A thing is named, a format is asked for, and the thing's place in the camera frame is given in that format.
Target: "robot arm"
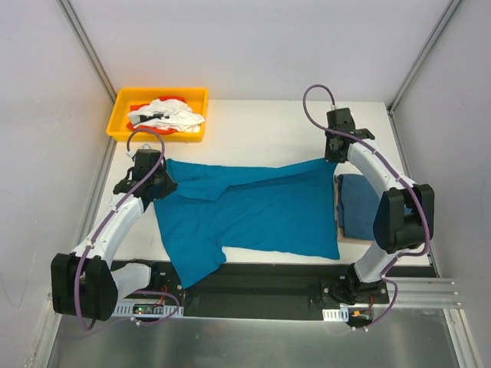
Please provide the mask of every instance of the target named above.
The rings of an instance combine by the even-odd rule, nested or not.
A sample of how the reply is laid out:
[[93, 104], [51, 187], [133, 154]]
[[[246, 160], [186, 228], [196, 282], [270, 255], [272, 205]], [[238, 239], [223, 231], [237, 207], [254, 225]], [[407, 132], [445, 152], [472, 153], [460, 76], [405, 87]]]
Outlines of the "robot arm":
[[160, 151], [139, 149], [134, 156], [134, 166], [124, 179], [114, 187], [114, 196], [107, 211], [91, 233], [69, 255], [58, 254], [51, 263], [51, 286], [54, 311], [75, 315], [74, 279], [78, 262], [86, 248], [84, 276], [80, 281], [80, 305], [83, 317], [107, 320], [114, 312], [117, 301], [136, 290], [149, 286], [152, 276], [158, 274], [156, 264], [133, 261], [123, 268], [110, 271], [117, 249], [131, 226], [148, 205], [174, 191], [177, 185], [166, 172], [165, 160], [158, 169], [132, 195], [127, 193], [144, 178], [160, 159]]
[[[326, 160], [348, 161], [355, 165], [381, 200], [374, 221], [375, 240], [364, 256], [349, 267], [344, 280], [329, 289], [329, 294], [336, 301], [352, 305], [376, 294], [381, 289], [382, 274], [387, 268], [397, 261], [401, 253], [418, 248], [425, 241], [421, 217], [401, 182], [404, 181], [416, 193], [428, 222], [430, 238], [433, 236], [434, 192], [429, 185], [419, 186], [400, 171], [394, 177], [394, 171], [391, 172], [387, 164], [392, 168], [395, 166], [385, 157], [385, 163], [382, 162], [374, 136], [368, 130], [356, 129], [348, 108], [328, 112], [328, 126], [331, 132], [341, 132], [341, 136], [326, 131]], [[368, 143], [374, 151], [342, 133]]]

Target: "purple cable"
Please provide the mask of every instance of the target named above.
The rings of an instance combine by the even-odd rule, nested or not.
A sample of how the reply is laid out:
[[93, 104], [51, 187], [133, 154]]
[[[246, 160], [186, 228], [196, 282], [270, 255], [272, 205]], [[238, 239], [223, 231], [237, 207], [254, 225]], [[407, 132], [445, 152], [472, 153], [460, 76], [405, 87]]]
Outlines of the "purple cable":
[[[116, 213], [116, 211], [123, 205], [124, 202], [138, 189], [140, 188], [152, 175], [153, 173], [158, 169], [160, 163], [163, 160], [163, 154], [165, 152], [165, 144], [163, 142], [162, 137], [153, 132], [150, 129], [145, 129], [145, 128], [140, 128], [135, 131], [133, 131], [130, 136], [128, 137], [128, 140], [126, 142], [126, 148], [129, 151], [130, 150], [130, 142], [131, 139], [135, 136], [135, 134], [140, 133], [140, 132], [145, 132], [145, 133], [150, 133], [153, 134], [158, 138], [160, 141], [160, 144], [162, 145], [162, 151], [160, 152], [160, 157], [155, 163], [155, 165], [152, 167], [152, 169], [133, 187], [131, 190], [116, 204], [115, 209], [111, 210], [107, 216], [102, 220], [101, 224], [97, 227], [97, 229], [94, 231], [94, 234], [91, 237], [91, 244], [95, 243], [99, 235], [101, 234], [102, 230], [104, 227], [107, 225], [107, 223], [110, 221], [110, 219], [113, 217], [113, 215]], [[82, 268], [85, 263], [85, 259], [87, 258], [87, 255], [89, 251], [92, 249], [91, 245], [88, 245], [85, 247], [84, 253], [82, 254], [80, 261], [78, 262], [77, 265], [77, 270], [75, 272], [75, 282], [74, 282], [74, 302], [75, 302], [75, 314], [77, 315], [78, 322], [80, 323], [81, 327], [85, 331], [90, 331], [95, 325], [95, 319], [92, 320], [91, 325], [87, 326], [84, 322], [84, 318], [82, 317], [82, 311], [81, 311], [81, 306], [80, 306], [80, 277], [82, 275]]]
[[307, 117], [307, 119], [309, 119], [310, 122], [312, 124], [314, 124], [319, 129], [322, 129], [322, 130], [324, 130], [324, 131], [326, 131], [326, 132], [328, 132], [330, 134], [335, 134], [335, 135], [338, 135], [338, 136], [343, 136], [345, 138], [349, 138], [350, 140], [353, 140], [356, 143], [360, 143], [363, 147], [365, 147], [368, 150], [370, 150], [370, 152], [372, 152], [384, 164], [384, 166], [387, 168], [387, 170], [389, 171], [389, 173], [392, 176], [394, 176], [394, 178], [396, 178], [396, 180], [398, 182], [400, 182], [400, 184], [405, 189], [407, 189], [407, 191], [409, 192], [411, 198], [414, 201], [414, 204], [416, 205], [416, 209], [418, 211], [418, 214], [421, 217], [421, 223], [423, 225], [423, 230], [424, 230], [424, 247], [423, 247], [423, 250], [420, 251], [420, 252], [418, 252], [418, 253], [411, 253], [411, 252], [403, 252], [403, 253], [400, 253], [400, 254], [396, 255], [396, 258], [394, 258], [391, 262], [389, 262], [389, 264], [382, 270], [382, 272], [381, 272], [381, 279], [383, 281], [385, 281], [385, 282], [387, 282], [389, 284], [392, 284], [394, 286], [394, 296], [392, 297], [392, 301], [389, 303], [389, 306], [387, 307], [387, 309], [379, 316], [379, 318], [377, 318], [376, 320], [374, 320], [371, 323], [371, 325], [372, 325], [372, 324], [378, 322], [383, 316], [385, 316], [392, 309], [392, 307], [394, 306], [394, 304], [396, 302], [397, 292], [398, 292], [397, 284], [394, 281], [387, 280], [385, 278], [385, 274], [392, 268], [392, 266], [394, 266], [396, 264], [398, 258], [401, 258], [401, 257], [404, 257], [404, 256], [406, 256], [406, 257], [419, 257], [421, 255], [425, 255], [430, 250], [430, 227], [428, 225], [427, 217], [424, 214], [423, 207], [421, 207], [420, 201], [417, 198], [417, 195], [414, 192], [413, 188], [411, 188], [411, 186], [404, 179], [400, 178], [399, 173], [390, 165], [390, 163], [387, 161], [387, 159], [381, 153], [379, 153], [370, 144], [368, 144], [367, 142], [365, 142], [363, 140], [360, 140], [356, 136], [352, 136], [351, 134], [348, 134], [348, 133], [345, 133], [345, 132], [338, 132], [337, 130], [332, 130], [332, 129], [326, 128], [325, 126], [322, 126], [321, 124], [317, 123], [312, 118], [312, 116], [310, 115], [310, 113], [308, 113], [308, 109], [307, 109], [307, 96], [308, 96], [308, 92], [310, 92], [314, 88], [322, 88], [322, 89], [326, 90], [329, 93], [329, 96], [331, 96], [331, 101], [332, 101], [332, 103], [334, 105], [334, 97], [333, 97], [333, 94], [332, 94], [332, 92], [331, 92], [331, 90], [329, 88], [327, 88], [323, 84], [314, 84], [314, 85], [310, 86], [309, 88], [307, 88], [307, 90], [305, 90], [304, 96], [302, 98], [302, 104], [303, 104], [305, 116]]

